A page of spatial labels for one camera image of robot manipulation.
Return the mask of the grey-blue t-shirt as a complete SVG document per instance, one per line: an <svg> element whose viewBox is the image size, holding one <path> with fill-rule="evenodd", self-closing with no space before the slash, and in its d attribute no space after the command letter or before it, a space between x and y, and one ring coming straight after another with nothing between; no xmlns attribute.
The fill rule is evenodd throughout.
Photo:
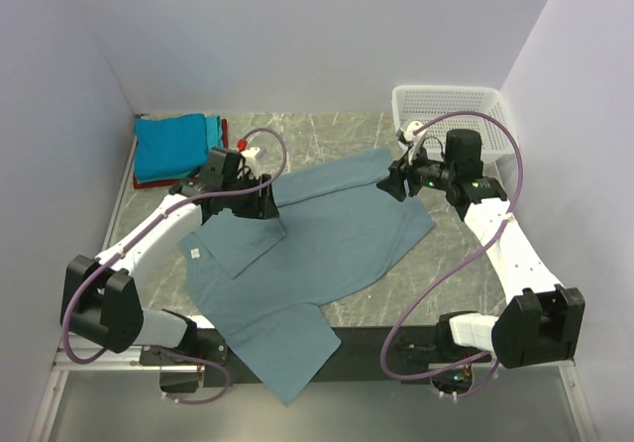
<svg viewBox="0 0 634 442"><path fill-rule="evenodd" d="M286 173L277 217L226 210L179 242L190 299L284 404L340 346L321 306L374 284L434 228L419 199L377 188L391 161L377 148Z"/></svg>

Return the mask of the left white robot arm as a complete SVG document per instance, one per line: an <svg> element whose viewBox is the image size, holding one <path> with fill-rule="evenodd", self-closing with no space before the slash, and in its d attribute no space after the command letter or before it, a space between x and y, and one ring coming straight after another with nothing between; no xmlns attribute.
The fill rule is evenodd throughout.
<svg viewBox="0 0 634 442"><path fill-rule="evenodd" d="M213 148L205 165L176 183L158 208L117 244L94 258L75 257L65 272L60 324L103 351L161 346L178 365L198 351L194 323L183 315L142 306L139 287L159 261L189 233L224 210L250 219L278 215L272 175L261 171L264 151Z"/></svg>

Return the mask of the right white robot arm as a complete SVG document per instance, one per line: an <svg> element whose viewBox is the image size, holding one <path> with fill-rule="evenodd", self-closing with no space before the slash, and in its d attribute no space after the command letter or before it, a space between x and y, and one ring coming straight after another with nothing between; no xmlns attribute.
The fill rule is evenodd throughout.
<svg viewBox="0 0 634 442"><path fill-rule="evenodd" d="M517 201L500 182L484 175L480 134L451 130L445 150L432 160L419 122L397 134L404 155L377 188L397 200L422 188L444 192L448 203L481 244L474 257L488 257L502 285L506 306L498 316L474 310L443 315L435 350L449 369L492 357L506 369L567 361L574 357L585 301L541 262L513 214Z"/></svg>

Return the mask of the folded teal t-shirt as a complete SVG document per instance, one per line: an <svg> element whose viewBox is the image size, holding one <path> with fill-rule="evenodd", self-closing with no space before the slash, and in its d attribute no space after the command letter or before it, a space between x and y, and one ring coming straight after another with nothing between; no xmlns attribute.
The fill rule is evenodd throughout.
<svg viewBox="0 0 634 442"><path fill-rule="evenodd" d="M214 147L224 147L223 119L219 115L191 114L187 116L188 165L203 166Z"/></svg>

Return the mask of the white plastic basket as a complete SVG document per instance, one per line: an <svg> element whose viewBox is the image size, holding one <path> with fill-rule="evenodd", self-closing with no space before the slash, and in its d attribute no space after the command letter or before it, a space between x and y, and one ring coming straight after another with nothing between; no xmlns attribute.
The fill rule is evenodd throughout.
<svg viewBox="0 0 634 442"><path fill-rule="evenodd" d="M515 134L505 100L501 93L490 87L452 85L398 85L391 95L393 126L404 130L412 121L425 124L441 115L456 115L432 125L423 134L429 138L424 144L428 157L438 160L445 151L446 134L453 129L479 132L481 159L486 164L513 154L506 134L483 114L502 124Z"/></svg>

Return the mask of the black base beam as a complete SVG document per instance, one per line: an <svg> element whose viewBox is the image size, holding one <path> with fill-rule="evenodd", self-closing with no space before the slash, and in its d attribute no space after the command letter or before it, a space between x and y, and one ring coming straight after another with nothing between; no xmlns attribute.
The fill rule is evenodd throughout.
<svg viewBox="0 0 634 442"><path fill-rule="evenodd" d="M386 381L388 375L380 366L380 350L389 333L386 327L336 327L336 336L341 345L309 381L311 383L349 383ZM208 359L228 370L234 384L258 384L261 379L229 349L225 340L215 329L197 331L198 357ZM398 334L387 353L387 360L393 370L400 374L426 373L433 365L452 368L446 379L459 391L467 390L471 376L458 378L457 365L467 357L480 354L473 347L458 346L451 340L448 330L435 326L407 326ZM160 386L174 393L195 392L192 372L181 371L180 366L188 364L176 360L157 349L141 351L139 364L160 369Z"/></svg>

